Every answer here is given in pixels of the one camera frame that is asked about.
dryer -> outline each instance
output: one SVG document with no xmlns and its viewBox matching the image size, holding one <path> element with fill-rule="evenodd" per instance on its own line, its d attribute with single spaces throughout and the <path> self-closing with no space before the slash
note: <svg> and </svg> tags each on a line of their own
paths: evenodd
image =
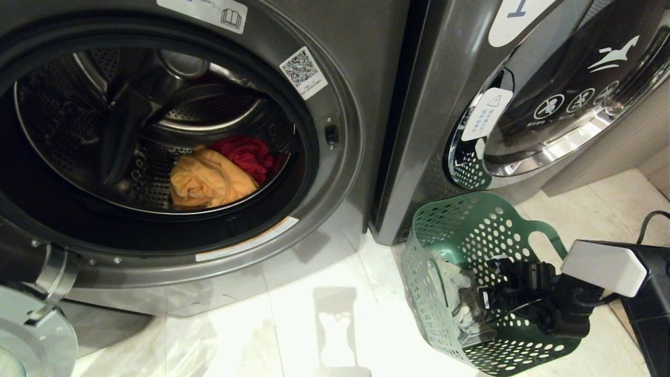
<svg viewBox="0 0 670 377">
<path fill-rule="evenodd" d="M 666 1 L 418 1 L 403 44 L 371 229 L 421 205 L 530 195 L 668 76 Z"/>
<path fill-rule="evenodd" d="M 407 8 L 0 1 L 0 279 L 183 317 L 352 254 Z M 268 147 L 257 190 L 175 204 L 179 157 L 235 135 Z"/>
</svg>

qr code sticker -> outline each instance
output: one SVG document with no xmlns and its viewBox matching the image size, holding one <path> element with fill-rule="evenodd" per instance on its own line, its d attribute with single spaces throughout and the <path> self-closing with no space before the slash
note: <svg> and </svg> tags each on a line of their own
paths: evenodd
<svg viewBox="0 0 670 377">
<path fill-rule="evenodd" d="M 300 50 L 291 60 L 284 63 L 281 69 L 296 87 L 319 73 L 314 61 L 307 55 L 307 50 Z"/>
</svg>

washing machine drum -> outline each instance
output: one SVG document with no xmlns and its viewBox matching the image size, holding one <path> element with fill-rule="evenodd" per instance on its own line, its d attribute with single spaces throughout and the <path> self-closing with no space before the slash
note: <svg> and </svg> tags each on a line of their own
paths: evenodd
<svg viewBox="0 0 670 377">
<path fill-rule="evenodd" d="M 161 28 L 4 62 L 3 216 L 65 246 L 178 255 L 254 237 L 301 203 L 318 141 L 296 91 L 234 44 L 199 48 Z M 207 147 L 229 159 L 183 157 Z M 178 161 L 190 172 L 179 187 Z"/>
<path fill-rule="evenodd" d="M 662 0 L 563 2 L 464 112 L 445 171 L 467 189 L 493 189 L 580 149 L 667 72 L 665 8 Z"/>
</svg>

green laundry basket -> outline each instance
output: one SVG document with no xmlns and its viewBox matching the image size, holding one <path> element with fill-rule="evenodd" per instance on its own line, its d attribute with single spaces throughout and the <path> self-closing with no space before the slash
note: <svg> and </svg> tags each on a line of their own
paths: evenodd
<svg viewBox="0 0 670 377">
<path fill-rule="evenodd" d="M 538 261 L 528 243 L 534 231 L 544 233 L 561 258 L 567 252 L 556 230 L 541 221 L 528 221 L 503 198 L 470 193 L 422 206 L 414 215 L 402 256 L 402 271 L 430 345 L 494 376 L 512 376 L 574 351 L 579 339 L 545 335 L 524 318 L 509 314 L 491 324 L 494 340 L 463 349 L 452 320 L 453 305 L 445 305 L 436 255 L 475 274 L 480 286 L 503 277 L 486 261 L 505 254 L 514 260 Z M 492 318 L 502 315 L 495 311 Z"/>
</svg>

dryer door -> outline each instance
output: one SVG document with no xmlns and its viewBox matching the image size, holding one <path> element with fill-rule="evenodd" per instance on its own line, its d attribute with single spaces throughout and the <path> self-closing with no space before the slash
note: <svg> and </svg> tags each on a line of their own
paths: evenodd
<svg viewBox="0 0 670 377">
<path fill-rule="evenodd" d="M 537 174 L 665 80 L 666 1 L 583 3 L 550 13 L 465 110 L 444 160 L 460 186 L 493 189 Z"/>
<path fill-rule="evenodd" d="M 58 308 L 45 309 L 41 300 L 7 286 L 0 286 L 0 303 L 0 376 L 71 375 L 77 338 Z"/>
</svg>

